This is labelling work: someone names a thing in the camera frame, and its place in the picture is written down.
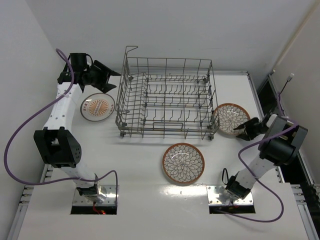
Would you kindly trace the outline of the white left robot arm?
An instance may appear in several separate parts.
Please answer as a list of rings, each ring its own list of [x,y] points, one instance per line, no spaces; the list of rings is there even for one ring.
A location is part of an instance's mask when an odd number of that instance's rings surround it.
[[[82,148],[72,135],[75,109],[85,86],[92,86],[103,93],[116,88],[109,83],[111,76],[119,73],[94,60],[71,60],[57,79],[57,96],[50,116],[42,130],[36,130],[33,139],[45,164],[60,169],[75,183],[76,190],[94,203],[103,203],[106,192],[99,185],[98,176],[81,160]]]

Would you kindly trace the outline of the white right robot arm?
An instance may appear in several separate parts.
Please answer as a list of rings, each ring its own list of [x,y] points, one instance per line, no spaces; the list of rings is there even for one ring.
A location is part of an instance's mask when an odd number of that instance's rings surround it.
[[[244,199],[253,186],[269,170],[282,165],[289,165],[298,152],[308,134],[308,129],[292,122],[287,117],[268,113],[262,120],[254,117],[234,130],[240,130],[236,136],[245,141],[252,141],[263,135],[263,139],[240,150],[258,146],[258,155],[245,168],[238,171],[228,180],[225,192],[231,199]]]

